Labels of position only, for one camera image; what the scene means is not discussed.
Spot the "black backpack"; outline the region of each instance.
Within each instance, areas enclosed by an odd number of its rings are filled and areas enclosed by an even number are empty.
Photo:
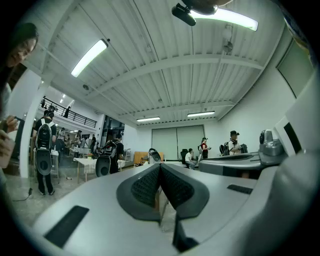
[[[41,119],[41,123],[42,125],[40,126],[36,136],[35,147],[36,149],[50,150],[52,147],[51,127],[54,126],[55,123],[46,123],[46,120],[44,118]]]

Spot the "window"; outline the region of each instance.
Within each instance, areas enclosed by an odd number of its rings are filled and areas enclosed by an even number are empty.
[[[287,81],[296,98],[314,72],[308,54],[294,40],[292,40],[277,69]]]

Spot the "long dark hair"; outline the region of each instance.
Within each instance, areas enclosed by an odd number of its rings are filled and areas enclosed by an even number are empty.
[[[13,32],[11,33],[11,36],[8,40],[7,46],[6,46],[6,52],[10,53],[14,48],[16,48],[19,44],[23,43],[24,41],[28,39],[35,39],[35,46],[33,49],[36,48],[36,45],[38,43],[38,31],[36,25],[33,23],[24,23],[19,26],[17,26]],[[0,95],[2,96],[2,93],[4,91],[4,88],[8,82],[8,80],[11,77],[11,74],[13,73],[14,67],[7,67],[7,57],[5,59],[1,60],[0,64]],[[2,111],[2,97],[0,96],[0,113]]]

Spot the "balcony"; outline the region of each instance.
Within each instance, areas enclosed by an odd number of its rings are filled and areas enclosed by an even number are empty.
[[[59,105],[58,103],[53,102],[52,100],[43,97],[39,107],[45,110],[53,111],[55,116],[61,116],[78,124],[88,126],[91,128],[96,128],[97,121],[92,120],[88,117],[85,117],[81,114],[75,113],[73,111],[69,111],[69,114],[66,116],[67,108]]]

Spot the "gray floor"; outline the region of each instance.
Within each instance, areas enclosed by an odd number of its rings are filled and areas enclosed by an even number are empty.
[[[59,182],[56,176],[51,176],[51,182],[55,189],[53,195],[49,195],[46,191],[46,195],[40,195],[38,191],[38,183],[36,177],[21,178],[19,176],[6,175],[6,189],[9,196],[13,200],[13,207],[18,217],[28,226],[32,226],[37,217],[51,206],[54,202],[61,199],[68,193],[72,192],[78,186],[81,186],[85,182],[85,175],[83,168],[80,169],[79,184],[77,184],[77,172],[78,164],[72,162],[70,157],[62,157],[59,164]],[[88,180],[95,179],[95,174],[89,174]],[[28,197],[29,188],[32,188],[32,195]],[[160,213],[163,213],[167,198],[162,192],[160,194]],[[174,227],[175,227],[176,211],[171,204],[167,204],[163,219],[160,225],[162,232],[168,237],[170,241],[173,239]]]

